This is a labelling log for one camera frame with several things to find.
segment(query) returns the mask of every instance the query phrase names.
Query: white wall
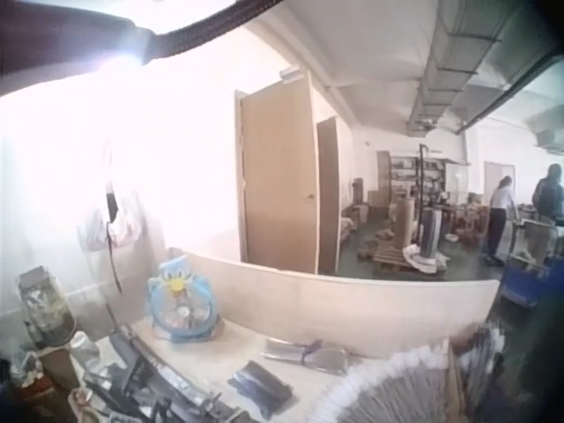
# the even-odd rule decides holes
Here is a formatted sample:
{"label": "white wall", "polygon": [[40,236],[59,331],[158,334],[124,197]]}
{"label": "white wall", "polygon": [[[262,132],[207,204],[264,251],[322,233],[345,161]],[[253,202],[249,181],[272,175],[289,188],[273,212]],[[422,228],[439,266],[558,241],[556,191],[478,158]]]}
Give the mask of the white wall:
{"label": "white wall", "polygon": [[419,144],[432,151],[429,157],[465,162],[464,140],[446,130],[433,130],[425,138],[407,137],[379,128],[360,127],[354,131],[354,177],[364,179],[365,195],[378,189],[376,152],[389,151],[392,156],[416,156]]}
{"label": "white wall", "polygon": [[535,135],[514,124],[484,119],[466,131],[469,150],[470,190],[484,193],[484,162],[513,165],[516,168],[516,201],[530,204],[539,179],[553,163],[562,163],[537,147]]}
{"label": "white wall", "polygon": [[[76,235],[107,139],[122,152],[122,168],[152,222],[150,240],[120,253],[123,278],[145,284],[170,246],[239,259],[234,92],[273,84],[291,64],[287,51],[239,28],[135,73],[99,72],[0,99],[0,312],[17,308],[13,281],[38,264],[67,293],[111,281],[105,255],[86,257]],[[314,110],[318,122],[337,115],[318,91]],[[346,205],[353,135],[340,118],[338,129]]]}

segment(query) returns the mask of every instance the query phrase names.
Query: cardboard tube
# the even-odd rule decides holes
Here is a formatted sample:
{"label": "cardboard tube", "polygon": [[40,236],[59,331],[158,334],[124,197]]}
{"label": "cardboard tube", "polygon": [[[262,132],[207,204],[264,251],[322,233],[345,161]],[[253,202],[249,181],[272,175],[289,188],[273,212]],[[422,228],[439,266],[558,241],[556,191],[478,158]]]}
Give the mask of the cardboard tube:
{"label": "cardboard tube", "polygon": [[394,247],[404,249],[412,243],[415,201],[406,198],[397,202],[396,224],[394,225]]}

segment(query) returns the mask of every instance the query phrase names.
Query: desk fan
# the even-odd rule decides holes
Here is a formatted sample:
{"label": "desk fan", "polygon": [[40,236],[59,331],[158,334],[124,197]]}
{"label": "desk fan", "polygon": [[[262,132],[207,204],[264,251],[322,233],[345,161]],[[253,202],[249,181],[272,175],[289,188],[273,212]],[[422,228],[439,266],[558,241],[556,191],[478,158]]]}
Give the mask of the desk fan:
{"label": "desk fan", "polygon": [[215,298],[206,278],[190,274],[185,256],[160,265],[160,276],[149,279],[148,298],[161,338],[182,343],[213,336],[219,319]]}

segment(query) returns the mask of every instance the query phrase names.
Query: glass jar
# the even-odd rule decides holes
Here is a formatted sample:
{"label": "glass jar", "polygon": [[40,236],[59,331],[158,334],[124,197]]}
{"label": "glass jar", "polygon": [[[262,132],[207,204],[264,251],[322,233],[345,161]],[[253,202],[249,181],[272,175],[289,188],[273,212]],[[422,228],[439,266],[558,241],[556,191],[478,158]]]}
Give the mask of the glass jar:
{"label": "glass jar", "polygon": [[99,374],[102,370],[100,348],[83,331],[72,337],[69,352],[85,371]]}
{"label": "glass jar", "polygon": [[24,314],[43,342],[52,347],[67,344],[77,322],[48,270],[40,266],[19,275],[18,290]]}

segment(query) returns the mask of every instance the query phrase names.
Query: white shirt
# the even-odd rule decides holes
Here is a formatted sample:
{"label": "white shirt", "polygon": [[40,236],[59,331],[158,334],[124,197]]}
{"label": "white shirt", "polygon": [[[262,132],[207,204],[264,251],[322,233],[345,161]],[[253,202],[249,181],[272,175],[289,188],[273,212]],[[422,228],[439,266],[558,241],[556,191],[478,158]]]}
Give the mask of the white shirt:
{"label": "white shirt", "polygon": [[492,194],[490,207],[493,209],[508,209],[515,203],[511,187],[496,188]]}

